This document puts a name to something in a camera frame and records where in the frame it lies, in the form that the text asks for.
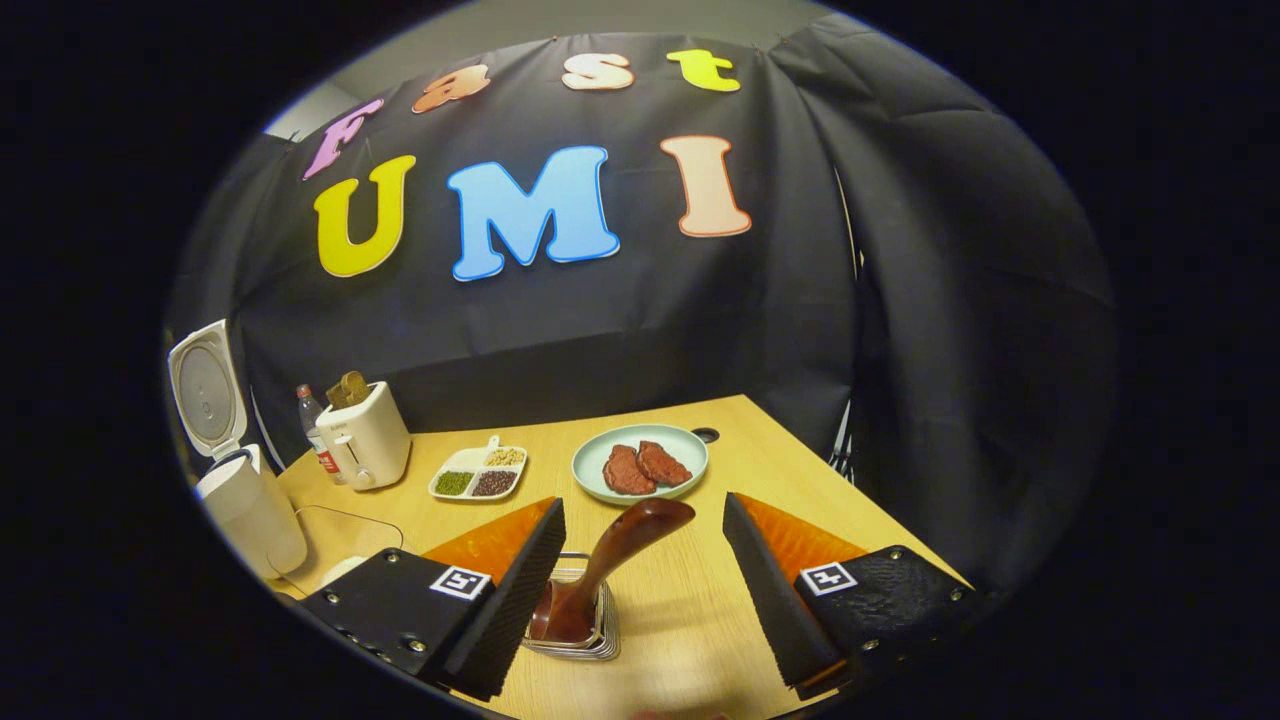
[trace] rice cooker lid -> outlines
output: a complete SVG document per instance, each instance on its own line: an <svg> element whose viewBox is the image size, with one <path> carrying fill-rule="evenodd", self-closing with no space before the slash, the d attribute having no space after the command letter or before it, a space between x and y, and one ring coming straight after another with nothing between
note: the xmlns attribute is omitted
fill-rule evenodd
<svg viewBox="0 0 1280 720"><path fill-rule="evenodd" d="M178 416L196 451L221 459L237 450L248 419L225 319L191 333L169 352L169 379Z"/></svg>

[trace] red beans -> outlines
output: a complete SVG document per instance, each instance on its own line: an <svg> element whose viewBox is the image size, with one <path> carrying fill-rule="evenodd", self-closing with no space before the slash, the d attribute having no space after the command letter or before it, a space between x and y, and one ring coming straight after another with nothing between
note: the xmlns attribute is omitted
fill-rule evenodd
<svg viewBox="0 0 1280 720"><path fill-rule="evenodd" d="M516 474L507 470L489 470L480 475L476 489L471 493L477 497L502 495L516 482Z"/></svg>

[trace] letter m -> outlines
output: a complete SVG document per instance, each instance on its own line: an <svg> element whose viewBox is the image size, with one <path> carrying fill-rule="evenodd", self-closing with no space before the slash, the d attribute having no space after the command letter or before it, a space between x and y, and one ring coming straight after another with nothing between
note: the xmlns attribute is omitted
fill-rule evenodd
<svg viewBox="0 0 1280 720"><path fill-rule="evenodd" d="M527 195L498 163L449 176L445 184L462 206L462 259L453 265L453 277L468 282L502 272L503 256L490 245L490 227L516 261L531 264L552 215L556 234L547 243L552 260L573 263L617 252L618 236L605 227L600 202L600 165L608 156L593 145L557 150Z"/></svg>

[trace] small glass dish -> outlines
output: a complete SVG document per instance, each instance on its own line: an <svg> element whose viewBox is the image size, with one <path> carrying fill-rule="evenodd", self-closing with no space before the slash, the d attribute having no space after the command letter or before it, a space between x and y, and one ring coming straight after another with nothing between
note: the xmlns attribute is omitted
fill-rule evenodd
<svg viewBox="0 0 1280 720"><path fill-rule="evenodd" d="M561 552L562 561L590 559L591 556L585 552ZM567 568L557 564L556 569L552 570L550 579L568 583L581 578L584 573L586 573L585 565L581 568ZM609 584L600 583L600 592L595 598L595 623L593 624L590 637L572 643L535 641L529 637L529 628L525 628L525 638L521 641L521 644L539 655L564 660L603 661L617 657L622 646L618 643L617 603L613 601L613 592L609 591Z"/></svg>

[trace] light blue plate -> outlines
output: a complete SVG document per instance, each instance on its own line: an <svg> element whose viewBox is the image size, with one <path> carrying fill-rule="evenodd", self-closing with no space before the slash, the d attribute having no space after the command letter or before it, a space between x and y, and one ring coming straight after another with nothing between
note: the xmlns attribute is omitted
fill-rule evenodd
<svg viewBox="0 0 1280 720"><path fill-rule="evenodd" d="M680 460L680 464L694 477L673 488L658 486L658 489L649 495L620 495L609 489L609 486L604 483L604 464L608 462L613 446L626 445L640 450L643 439L660 445L672 457ZM614 428L586 441L573 455L573 479L577 480L577 484L582 486L582 489L590 495L613 505L635 505L646 497L678 497L694 489L705 471L707 443L694 433L671 425Z"/></svg>

